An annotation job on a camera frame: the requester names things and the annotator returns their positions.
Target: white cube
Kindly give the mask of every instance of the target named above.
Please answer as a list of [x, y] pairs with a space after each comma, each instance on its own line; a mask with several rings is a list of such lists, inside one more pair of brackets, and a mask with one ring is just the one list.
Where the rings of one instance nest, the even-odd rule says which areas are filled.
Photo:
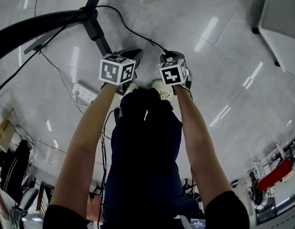
[[159, 71], [163, 83], [170, 86], [185, 83], [189, 75], [189, 70], [186, 68], [183, 59], [162, 63]]
[[135, 65], [135, 60], [107, 54], [101, 59], [99, 79], [121, 85], [132, 80]]

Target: black sleeve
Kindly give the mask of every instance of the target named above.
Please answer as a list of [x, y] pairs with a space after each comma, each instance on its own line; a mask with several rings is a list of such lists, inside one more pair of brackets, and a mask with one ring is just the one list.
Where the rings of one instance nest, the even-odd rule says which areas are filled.
[[50, 205], [43, 220], [43, 229], [87, 229], [86, 220], [78, 213], [58, 205]]
[[206, 229], [249, 229], [248, 212], [234, 192], [214, 198], [205, 209]]

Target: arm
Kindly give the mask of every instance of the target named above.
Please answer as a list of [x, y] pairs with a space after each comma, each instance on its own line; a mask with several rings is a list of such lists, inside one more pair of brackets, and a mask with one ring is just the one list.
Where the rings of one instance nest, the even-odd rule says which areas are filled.
[[230, 191], [230, 184], [217, 160], [202, 115], [187, 90], [175, 87], [181, 110], [186, 152], [201, 195], [203, 207], [218, 195]]
[[71, 209], [85, 219], [96, 146], [116, 89], [106, 84], [81, 118], [51, 199], [51, 205]]

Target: metal frame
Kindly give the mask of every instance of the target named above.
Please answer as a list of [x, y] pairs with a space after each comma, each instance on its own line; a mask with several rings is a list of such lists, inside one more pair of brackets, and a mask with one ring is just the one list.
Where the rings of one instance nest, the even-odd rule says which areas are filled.
[[20, 21], [0, 31], [0, 59], [5, 55], [25, 44], [26, 42], [42, 36], [25, 50], [25, 53], [38, 48], [55, 32], [72, 20], [67, 28], [76, 24], [83, 24], [91, 40], [95, 41], [102, 55], [112, 53], [97, 21], [97, 6], [99, 0], [88, 0], [84, 8], [80, 10], [69, 10], [56, 13], [49, 13], [24, 21]]

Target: person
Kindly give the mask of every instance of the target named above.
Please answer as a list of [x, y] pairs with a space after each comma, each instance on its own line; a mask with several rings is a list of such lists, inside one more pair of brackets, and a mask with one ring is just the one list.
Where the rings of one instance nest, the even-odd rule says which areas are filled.
[[[86, 228], [96, 146], [117, 86], [107, 83], [81, 118], [58, 178], [43, 228]], [[190, 93], [174, 86], [182, 123], [170, 104], [173, 88], [155, 81], [150, 90], [131, 83], [112, 133], [112, 165], [103, 202], [103, 229], [185, 228], [198, 211], [184, 197], [176, 159], [182, 137], [203, 207], [206, 228], [249, 228], [248, 213], [231, 191], [212, 140]]]

